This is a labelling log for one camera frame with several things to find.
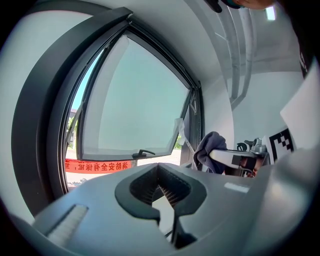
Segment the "white paper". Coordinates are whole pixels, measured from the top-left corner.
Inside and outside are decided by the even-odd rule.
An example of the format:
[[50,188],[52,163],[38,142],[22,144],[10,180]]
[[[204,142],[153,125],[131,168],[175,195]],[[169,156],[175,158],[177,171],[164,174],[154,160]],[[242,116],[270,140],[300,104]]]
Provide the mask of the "white paper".
[[297,149],[312,149],[320,143],[320,71],[316,61],[280,114]]

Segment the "window handle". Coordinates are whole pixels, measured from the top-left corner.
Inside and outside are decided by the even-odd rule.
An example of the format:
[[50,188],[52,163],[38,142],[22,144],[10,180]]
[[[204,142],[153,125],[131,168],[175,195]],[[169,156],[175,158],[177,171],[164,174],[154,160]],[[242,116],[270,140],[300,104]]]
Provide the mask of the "window handle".
[[155,153],[152,152],[152,151],[145,150],[145,149],[140,149],[140,150],[139,150],[139,153],[134,153],[134,154],[132,154],[132,158],[133,158],[133,159],[145,158],[145,157],[147,156],[147,154],[144,153],[144,152],[150,153],[150,154],[152,154],[152,155],[155,155]]

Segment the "dark fabric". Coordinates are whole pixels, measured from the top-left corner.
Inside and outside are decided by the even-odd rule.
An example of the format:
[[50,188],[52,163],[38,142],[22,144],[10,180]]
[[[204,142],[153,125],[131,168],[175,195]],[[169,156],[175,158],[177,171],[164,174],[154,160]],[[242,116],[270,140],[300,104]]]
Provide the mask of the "dark fabric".
[[193,155],[195,166],[198,169],[201,163],[208,167],[208,173],[222,174],[226,166],[210,158],[209,154],[212,150],[227,150],[225,138],[216,131],[208,133],[200,142]]
[[236,4],[232,0],[221,0],[221,1],[224,2],[225,5],[233,8],[233,9],[240,9],[242,7],[241,5]]
[[300,46],[300,64],[305,77],[316,57],[320,58],[318,36],[319,1],[278,1],[291,19],[292,28]]

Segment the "frosted glass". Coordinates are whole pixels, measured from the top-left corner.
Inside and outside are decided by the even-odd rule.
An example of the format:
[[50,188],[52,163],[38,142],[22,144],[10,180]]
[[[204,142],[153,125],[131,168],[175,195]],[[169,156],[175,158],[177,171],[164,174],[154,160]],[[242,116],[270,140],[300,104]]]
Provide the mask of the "frosted glass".
[[83,154],[170,153],[189,90],[158,58],[123,36],[99,71],[86,109]]

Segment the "sky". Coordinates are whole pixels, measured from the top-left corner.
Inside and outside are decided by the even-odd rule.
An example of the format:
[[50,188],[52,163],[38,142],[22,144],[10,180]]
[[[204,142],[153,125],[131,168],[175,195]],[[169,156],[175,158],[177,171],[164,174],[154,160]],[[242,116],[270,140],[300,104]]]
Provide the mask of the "sky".
[[86,88],[86,85],[88,83],[89,77],[92,73],[92,70],[94,69],[99,57],[101,56],[102,51],[99,53],[99,55],[95,58],[95,60],[93,61],[92,65],[89,67],[88,71],[86,72],[84,78],[82,79],[80,86],[78,88],[78,91],[76,92],[75,98],[73,100],[73,104],[72,104],[72,109],[77,110],[80,106],[81,100],[82,100],[82,96],[84,95],[84,91]]

